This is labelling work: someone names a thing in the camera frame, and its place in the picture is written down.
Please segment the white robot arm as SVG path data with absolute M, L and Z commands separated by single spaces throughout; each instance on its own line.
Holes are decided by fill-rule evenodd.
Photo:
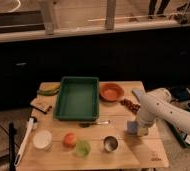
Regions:
M 136 115 L 140 127 L 150 128 L 156 118 L 161 118 L 190 135 L 190 112 L 170 104 L 171 95 L 167 89 L 146 93 L 134 88 L 132 92 L 141 105 Z

